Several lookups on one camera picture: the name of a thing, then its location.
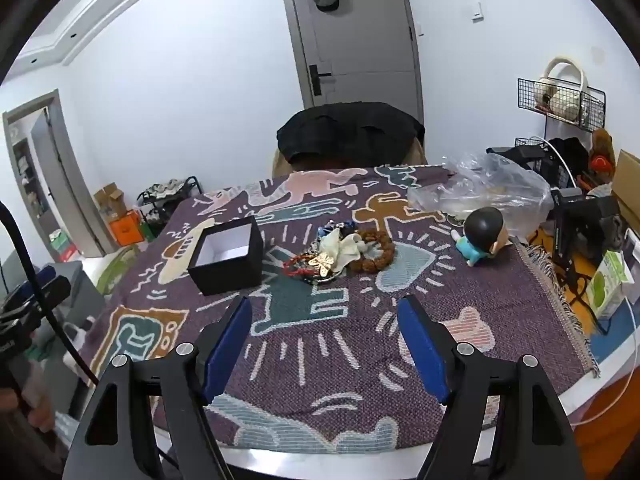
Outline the gold butterfly brooch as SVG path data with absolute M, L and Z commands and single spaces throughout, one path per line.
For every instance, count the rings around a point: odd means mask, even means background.
M 311 273 L 320 278 L 326 278 L 333 273 L 335 259 L 326 252 L 320 252 L 307 262 L 308 268 Z

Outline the black shoe rack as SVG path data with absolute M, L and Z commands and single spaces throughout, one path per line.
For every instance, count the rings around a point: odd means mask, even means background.
M 202 192 L 200 181 L 195 176 L 185 179 L 170 179 L 155 183 L 140 193 L 136 199 L 138 207 L 149 207 L 149 214 L 159 222 L 167 222 L 178 205 L 194 191 Z

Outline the white fabric flower accessory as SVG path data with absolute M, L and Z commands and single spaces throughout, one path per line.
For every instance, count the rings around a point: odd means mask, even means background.
M 321 237 L 319 242 L 320 254 L 328 257 L 330 270 L 334 274 L 340 274 L 349 263 L 359 260 L 367 249 L 367 244 L 359 234 L 343 236 L 339 228 Z

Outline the orange paper bag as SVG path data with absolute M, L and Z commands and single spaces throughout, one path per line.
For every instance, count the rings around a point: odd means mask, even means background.
M 110 228 L 116 242 L 122 247 L 144 241 L 137 211 L 130 210 L 122 218 L 111 221 Z

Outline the grey shelf cabinet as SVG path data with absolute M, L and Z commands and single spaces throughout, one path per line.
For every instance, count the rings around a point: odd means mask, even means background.
M 82 175 L 53 90 L 1 115 L 6 147 L 30 221 L 55 262 L 98 258 L 118 245 Z

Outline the tan chair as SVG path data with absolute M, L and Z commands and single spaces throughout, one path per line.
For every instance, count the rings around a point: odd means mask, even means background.
M 422 144 L 414 139 L 411 148 L 401 162 L 401 165 L 426 165 L 427 159 L 424 153 Z M 273 156 L 271 175 L 273 177 L 284 177 L 293 172 L 309 171 L 309 170 L 333 170 L 333 169 L 347 169 L 364 167 L 363 162 L 350 162 L 346 159 L 321 159 L 321 158 L 309 158 L 301 162 L 291 164 L 286 160 L 284 155 L 277 150 Z

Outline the cardboard box on floor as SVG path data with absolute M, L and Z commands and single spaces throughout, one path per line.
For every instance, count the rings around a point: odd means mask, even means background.
M 116 221 L 126 216 L 127 206 L 124 193 L 115 182 L 100 188 L 98 192 L 93 194 L 93 198 L 106 221 Z

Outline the white light switch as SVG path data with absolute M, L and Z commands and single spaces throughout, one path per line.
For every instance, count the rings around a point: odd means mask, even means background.
M 473 3 L 472 10 L 473 10 L 472 21 L 474 23 L 481 22 L 481 21 L 484 20 L 484 13 L 483 13 L 483 8 L 482 8 L 482 3 L 480 2 L 480 0 L 476 0 Z

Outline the black-haired boy figurine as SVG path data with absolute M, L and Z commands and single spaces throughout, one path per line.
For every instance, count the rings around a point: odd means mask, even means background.
M 510 244 L 503 215 L 495 207 L 474 210 L 464 220 L 462 232 L 452 230 L 450 236 L 468 266 L 495 258 L 504 246 Z

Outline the brown plush toy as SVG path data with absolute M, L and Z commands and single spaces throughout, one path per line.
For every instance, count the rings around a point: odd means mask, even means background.
M 589 169 L 600 176 L 613 177 L 615 163 L 612 136 L 603 128 L 594 130 L 589 152 Z

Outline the green white carton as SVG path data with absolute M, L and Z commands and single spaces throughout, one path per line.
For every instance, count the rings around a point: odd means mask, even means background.
M 612 318 L 632 286 L 634 277 L 623 253 L 608 250 L 586 289 L 589 307 L 596 318 Z

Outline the green round floor mat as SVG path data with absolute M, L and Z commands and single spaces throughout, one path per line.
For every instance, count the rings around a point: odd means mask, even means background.
M 127 246 L 119 252 L 100 275 L 96 284 L 98 292 L 102 296 L 111 296 L 116 285 L 134 265 L 140 254 L 141 250 L 136 245 Z

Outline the grey door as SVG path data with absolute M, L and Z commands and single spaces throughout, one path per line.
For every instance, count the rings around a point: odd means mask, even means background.
M 312 0 L 283 0 L 304 107 L 383 102 L 423 119 L 416 31 L 409 0 L 340 0 L 321 12 Z M 317 64 L 322 95 L 308 66 Z

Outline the black jewelry box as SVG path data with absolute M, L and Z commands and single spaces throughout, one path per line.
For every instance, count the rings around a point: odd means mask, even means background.
M 206 228 L 188 265 L 203 296 L 258 286 L 262 282 L 264 241 L 253 216 Z

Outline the cream handbag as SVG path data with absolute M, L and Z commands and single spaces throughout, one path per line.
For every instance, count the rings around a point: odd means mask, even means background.
M 579 87 L 577 89 L 563 87 L 551 80 L 551 72 L 558 65 L 568 65 L 578 71 Z M 542 76 L 534 82 L 535 103 L 556 117 L 568 122 L 577 122 L 582 116 L 582 104 L 584 104 L 587 87 L 588 79 L 584 70 L 570 58 L 557 56 L 552 58 Z

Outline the black desk device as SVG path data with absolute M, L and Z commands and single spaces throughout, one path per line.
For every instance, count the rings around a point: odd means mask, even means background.
M 574 252 L 595 264 L 623 246 L 625 223 L 614 196 L 585 195 L 580 188 L 554 188 L 553 262 L 574 269 Z

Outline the clear plastic bag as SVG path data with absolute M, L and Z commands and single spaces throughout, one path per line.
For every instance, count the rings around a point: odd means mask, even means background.
M 502 213 L 511 236 L 528 237 L 553 209 L 550 185 L 539 174 L 498 154 L 464 154 L 445 158 L 444 183 L 408 191 L 408 202 L 422 211 L 438 211 L 464 220 L 482 207 Z

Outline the patterned purple woven blanket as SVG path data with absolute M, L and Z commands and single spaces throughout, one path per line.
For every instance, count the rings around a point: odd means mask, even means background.
M 434 439 L 442 407 L 401 337 L 413 295 L 457 340 L 493 358 L 536 356 L 557 392 L 598 368 L 546 253 L 512 244 L 468 266 L 438 212 L 407 193 L 444 182 L 437 167 L 308 171 L 188 198 L 119 281 L 81 353 L 101 374 L 113 356 L 156 359 L 221 318 L 235 292 L 203 295 L 188 264 L 206 228 L 254 217 L 262 281 L 244 290 L 253 322 L 226 390 L 207 410 L 217 440 L 285 453 L 379 453 Z M 352 220 L 388 234 L 393 263 L 324 284 L 284 273 L 320 226 Z

